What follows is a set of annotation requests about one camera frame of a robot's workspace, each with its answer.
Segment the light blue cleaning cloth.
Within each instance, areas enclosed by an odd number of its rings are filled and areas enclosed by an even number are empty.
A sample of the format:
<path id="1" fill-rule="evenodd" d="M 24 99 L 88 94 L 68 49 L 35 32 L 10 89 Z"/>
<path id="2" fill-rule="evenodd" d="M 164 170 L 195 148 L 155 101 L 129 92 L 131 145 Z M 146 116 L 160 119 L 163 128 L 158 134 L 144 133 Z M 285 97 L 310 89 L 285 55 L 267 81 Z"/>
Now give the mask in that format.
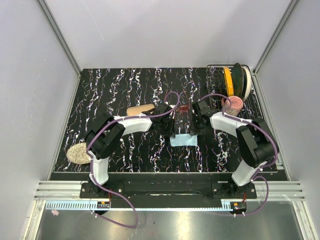
<path id="1" fill-rule="evenodd" d="M 198 145 L 198 136 L 190 134 L 176 134 L 175 137 L 170 137 L 170 145 L 172 147 L 195 147 Z"/>

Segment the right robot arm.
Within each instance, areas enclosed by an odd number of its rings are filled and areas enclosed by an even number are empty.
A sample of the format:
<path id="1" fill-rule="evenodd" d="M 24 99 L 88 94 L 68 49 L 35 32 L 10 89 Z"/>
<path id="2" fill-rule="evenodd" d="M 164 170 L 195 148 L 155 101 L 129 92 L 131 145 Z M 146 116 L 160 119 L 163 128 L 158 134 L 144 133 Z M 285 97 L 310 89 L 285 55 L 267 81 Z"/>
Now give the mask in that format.
<path id="1" fill-rule="evenodd" d="M 239 198 L 244 194 L 245 186 L 254 180 L 260 170 L 277 161 L 279 147 L 269 126 L 262 118 L 243 119 L 213 110 L 205 100 L 193 102 L 191 106 L 192 135 L 218 130 L 237 138 L 242 160 L 228 181 L 227 192 L 230 197 Z"/>

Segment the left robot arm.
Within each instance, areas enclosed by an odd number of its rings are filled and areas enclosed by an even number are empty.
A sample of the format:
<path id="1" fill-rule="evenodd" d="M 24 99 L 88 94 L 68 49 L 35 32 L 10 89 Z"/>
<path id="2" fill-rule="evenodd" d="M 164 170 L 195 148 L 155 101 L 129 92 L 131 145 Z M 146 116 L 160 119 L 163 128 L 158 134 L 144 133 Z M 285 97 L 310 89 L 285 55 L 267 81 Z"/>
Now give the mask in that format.
<path id="1" fill-rule="evenodd" d="M 157 107 L 132 116 L 105 114 L 100 123 L 89 130 L 85 137 L 86 153 L 90 157 L 90 192 L 97 198 L 108 193 L 109 158 L 125 135 L 140 132 L 158 132 L 173 137 L 175 106 L 161 103 Z"/>

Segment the red sunglasses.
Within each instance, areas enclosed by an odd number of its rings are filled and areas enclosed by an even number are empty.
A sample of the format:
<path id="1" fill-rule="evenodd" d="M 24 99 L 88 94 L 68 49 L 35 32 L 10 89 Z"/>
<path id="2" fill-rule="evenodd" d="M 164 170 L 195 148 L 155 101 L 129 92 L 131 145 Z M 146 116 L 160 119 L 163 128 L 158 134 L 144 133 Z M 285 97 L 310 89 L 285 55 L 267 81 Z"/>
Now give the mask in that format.
<path id="1" fill-rule="evenodd" d="M 176 108 L 175 113 L 177 114 L 188 114 L 190 111 L 191 103 L 190 99 L 187 96 L 187 91 L 184 89 L 183 94 L 187 100 L 186 104 L 182 104 L 179 107 Z"/>

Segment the black glasses case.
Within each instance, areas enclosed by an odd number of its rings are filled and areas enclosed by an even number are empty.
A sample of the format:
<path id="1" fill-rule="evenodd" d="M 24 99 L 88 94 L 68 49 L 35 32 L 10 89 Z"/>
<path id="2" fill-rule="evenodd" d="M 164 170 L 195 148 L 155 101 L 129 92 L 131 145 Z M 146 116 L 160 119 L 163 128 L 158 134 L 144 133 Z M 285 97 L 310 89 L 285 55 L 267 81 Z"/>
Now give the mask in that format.
<path id="1" fill-rule="evenodd" d="M 147 111 L 152 111 L 155 108 L 155 106 L 153 104 L 144 104 L 144 105 L 138 105 L 138 106 L 132 106 L 129 107 L 126 110 L 126 115 L 127 116 L 135 116 L 135 115 L 139 115 L 143 112 L 147 112 Z"/>

